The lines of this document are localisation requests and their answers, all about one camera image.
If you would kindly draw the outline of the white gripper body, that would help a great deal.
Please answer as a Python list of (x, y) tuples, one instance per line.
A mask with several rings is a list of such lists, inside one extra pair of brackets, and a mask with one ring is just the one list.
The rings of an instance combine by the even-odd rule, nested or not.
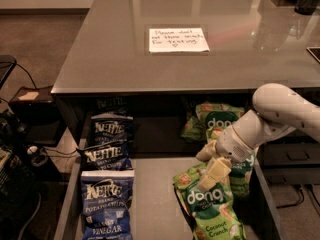
[(249, 110), (218, 135), (216, 152), (233, 163), (241, 163), (262, 144), (280, 139), (294, 130), (288, 125), (266, 121)]

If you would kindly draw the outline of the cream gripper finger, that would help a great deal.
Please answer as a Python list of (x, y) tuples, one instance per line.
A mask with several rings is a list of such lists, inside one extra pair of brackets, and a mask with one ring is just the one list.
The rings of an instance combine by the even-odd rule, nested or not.
[(224, 157), (211, 158), (205, 173), (201, 176), (197, 187), (200, 191), (209, 191), (231, 172), (231, 161)]
[(216, 151), (216, 141), (212, 140), (207, 143), (197, 154), (196, 158), (200, 161), (208, 161), (211, 158), (218, 158), (219, 155)]

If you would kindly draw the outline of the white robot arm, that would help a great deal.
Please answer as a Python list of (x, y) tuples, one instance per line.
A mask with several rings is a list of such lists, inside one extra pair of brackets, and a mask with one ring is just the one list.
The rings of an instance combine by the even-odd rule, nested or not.
[(245, 161), (262, 144), (296, 129), (320, 141), (320, 107), (287, 86), (260, 86), (253, 94), (252, 105), (251, 110), (197, 153), (198, 160), (207, 161), (197, 185), (200, 191), (213, 188), (230, 174), (233, 164)]

